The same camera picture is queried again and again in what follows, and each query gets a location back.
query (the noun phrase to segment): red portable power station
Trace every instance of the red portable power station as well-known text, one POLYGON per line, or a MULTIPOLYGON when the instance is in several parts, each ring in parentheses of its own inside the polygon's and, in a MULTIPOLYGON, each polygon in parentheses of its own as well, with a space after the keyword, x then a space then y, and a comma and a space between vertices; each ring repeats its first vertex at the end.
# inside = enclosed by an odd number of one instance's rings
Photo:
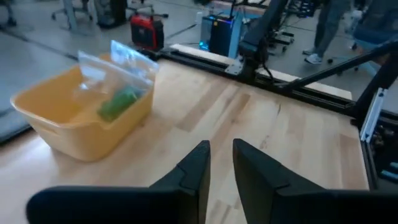
POLYGON ((134 15, 131 17, 131 40, 144 49, 160 50, 164 46, 162 20, 153 16, 134 15))

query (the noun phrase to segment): concrete floor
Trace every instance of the concrete floor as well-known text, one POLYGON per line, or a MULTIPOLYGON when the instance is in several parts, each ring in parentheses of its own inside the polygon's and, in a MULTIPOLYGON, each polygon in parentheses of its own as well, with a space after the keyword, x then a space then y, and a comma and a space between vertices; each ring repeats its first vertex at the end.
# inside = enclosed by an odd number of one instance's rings
MULTIPOLYGON (((200 7, 194 5, 193 1, 189 0, 153 0, 153 3, 158 13, 170 14, 169 19, 164 22, 166 37, 194 24, 196 13, 201 10, 200 7)), ((100 54, 109 50, 109 41, 112 39, 122 43, 130 43, 131 41, 128 24, 111 30, 99 30, 93 22, 83 16, 78 17, 78 22, 90 35, 76 35, 60 29, 59 26, 65 23, 65 18, 60 16, 58 22, 50 19, 51 13, 60 8, 58 1, 19 0, 13 7, 19 25, 11 29, 11 32, 39 44, 24 42, 0 32, 0 67, 2 68, 0 110, 9 106, 11 95, 43 79, 59 74, 76 63, 74 60, 64 57, 60 52, 76 55, 77 50, 83 50, 90 54, 100 54), (44 45, 53 48, 53 50, 49 50, 44 45)), ((3 7, 0 7, 0 21, 5 20, 6 11, 3 7)), ((312 46, 316 23, 316 18, 291 18, 289 24, 293 24, 293 27, 288 27, 287 30, 295 34, 295 42, 285 54, 271 56, 268 66, 271 69, 298 77, 306 77, 327 68, 326 63, 321 66, 305 63, 303 61, 304 56, 301 54, 303 49, 312 46)), ((199 27, 194 27, 178 36, 167 39, 167 43, 198 42, 199 36, 199 27)), ((352 43, 350 37, 343 33, 341 26, 338 36, 326 53, 326 57, 352 54, 348 48, 352 43)), ((346 71, 341 77, 333 76, 321 82, 349 90, 353 93, 354 99, 357 99, 370 80, 371 76, 366 71, 354 72, 350 70, 346 71)), ((390 89, 384 108, 398 113, 396 96, 398 96, 397 83, 390 89)))

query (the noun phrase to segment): ziploc bag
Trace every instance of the ziploc bag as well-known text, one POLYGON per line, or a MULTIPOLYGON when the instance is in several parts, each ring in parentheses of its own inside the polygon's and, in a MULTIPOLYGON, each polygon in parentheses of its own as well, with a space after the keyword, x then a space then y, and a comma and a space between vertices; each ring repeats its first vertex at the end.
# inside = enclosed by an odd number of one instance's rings
POLYGON ((88 108, 94 103, 97 114, 105 121, 115 120, 154 84, 145 78, 145 69, 127 71, 81 51, 78 58, 83 81, 75 92, 75 98, 88 108))
POLYGON ((139 73, 141 78, 154 80, 159 71, 159 65, 142 55, 138 51, 121 44, 115 40, 111 41, 111 60, 120 67, 135 73, 137 68, 145 71, 139 73))

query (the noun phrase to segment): white sneaker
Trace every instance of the white sneaker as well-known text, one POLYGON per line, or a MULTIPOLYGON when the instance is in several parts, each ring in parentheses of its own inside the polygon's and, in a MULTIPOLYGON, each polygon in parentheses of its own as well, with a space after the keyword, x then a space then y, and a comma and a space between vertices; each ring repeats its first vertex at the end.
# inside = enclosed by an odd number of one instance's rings
POLYGON ((318 54, 311 54, 305 59, 306 62, 311 63, 313 65, 322 64, 322 58, 318 56, 318 54))
POLYGON ((307 49, 307 50, 303 50, 303 54, 304 55, 311 55, 311 54, 313 54, 314 51, 315 51, 315 47, 307 49))

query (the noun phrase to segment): green sponge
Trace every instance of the green sponge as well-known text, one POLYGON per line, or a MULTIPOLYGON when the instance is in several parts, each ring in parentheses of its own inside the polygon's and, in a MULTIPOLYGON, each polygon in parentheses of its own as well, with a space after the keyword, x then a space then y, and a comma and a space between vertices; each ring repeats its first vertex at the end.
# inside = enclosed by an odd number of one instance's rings
POLYGON ((142 94, 142 90, 132 86, 126 86, 118 90, 111 100, 104 102, 97 113, 105 121, 114 121, 135 103, 142 94))

